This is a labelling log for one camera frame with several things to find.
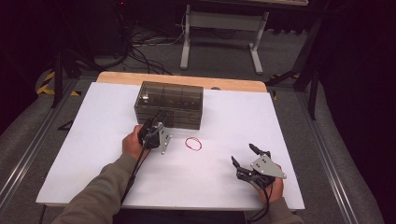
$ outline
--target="sleeve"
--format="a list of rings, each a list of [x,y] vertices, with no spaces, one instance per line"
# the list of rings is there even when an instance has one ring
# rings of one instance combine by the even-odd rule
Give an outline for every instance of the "sleeve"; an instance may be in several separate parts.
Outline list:
[[[112,223],[135,165],[135,158],[122,154],[105,166],[52,223]]]
[[[299,216],[294,215],[288,208],[285,198],[270,203],[268,217],[272,224],[304,224]]]

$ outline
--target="white metal desk frame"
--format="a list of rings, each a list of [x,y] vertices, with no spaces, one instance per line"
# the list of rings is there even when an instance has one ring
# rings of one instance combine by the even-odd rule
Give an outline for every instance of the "white metal desk frame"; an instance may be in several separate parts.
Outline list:
[[[234,29],[243,31],[256,31],[256,39],[254,43],[249,44],[251,58],[257,74],[262,74],[262,64],[260,63],[257,48],[262,40],[262,32],[268,19],[268,12],[264,12],[262,16],[241,16],[241,15],[225,15],[217,13],[205,13],[191,11],[191,5],[187,5],[186,9],[186,29],[184,34],[184,46],[181,54],[180,68],[187,69],[190,54],[190,27],[202,28],[218,28],[218,29]]]

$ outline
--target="dark transparent box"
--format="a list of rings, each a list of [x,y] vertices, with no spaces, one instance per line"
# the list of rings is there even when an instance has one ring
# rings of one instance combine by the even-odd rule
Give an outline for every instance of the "dark transparent box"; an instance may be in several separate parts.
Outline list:
[[[160,110],[170,116],[165,127],[199,130],[204,88],[144,81],[134,104],[137,122],[143,124]]]

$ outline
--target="red ring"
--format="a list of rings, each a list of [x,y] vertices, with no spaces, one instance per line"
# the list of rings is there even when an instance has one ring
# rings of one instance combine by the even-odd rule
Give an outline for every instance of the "red ring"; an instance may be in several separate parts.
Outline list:
[[[190,147],[190,145],[187,143],[187,141],[189,141],[189,140],[194,140],[195,142],[199,143],[199,148],[192,148],[192,147]],[[189,137],[189,138],[187,138],[186,141],[184,142],[184,144],[186,145],[186,147],[188,147],[189,149],[192,149],[192,150],[194,150],[194,151],[199,151],[199,150],[201,150],[201,148],[202,148],[202,143],[201,143],[201,142],[199,141],[199,139],[196,138],[196,137]]]

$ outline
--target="dark background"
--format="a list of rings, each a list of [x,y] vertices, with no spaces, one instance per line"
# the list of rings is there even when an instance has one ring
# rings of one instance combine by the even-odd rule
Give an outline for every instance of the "dark background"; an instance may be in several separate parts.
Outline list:
[[[125,7],[120,7],[120,1],[64,2],[1,3],[0,133],[36,99],[35,83],[42,72],[53,67],[57,49],[75,49],[87,58],[114,55],[122,51],[125,19],[138,20],[172,34],[174,23],[180,22],[184,13],[184,6],[158,0],[122,1]],[[156,2],[163,7],[147,5]],[[316,0],[310,5],[322,3]],[[392,189],[396,184],[392,172],[396,159],[394,8],[392,1],[359,1],[346,17],[325,20],[310,56],[311,60],[318,57],[320,48],[331,41],[329,35],[337,33],[337,27],[346,28],[337,33],[334,48],[323,61],[320,80],[338,131],[387,223],[396,221],[390,206],[396,201]],[[153,14],[163,17],[148,16]],[[312,23],[312,16],[274,12],[266,29],[300,33],[309,30]],[[98,35],[101,30],[86,27],[101,27],[108,32]]]

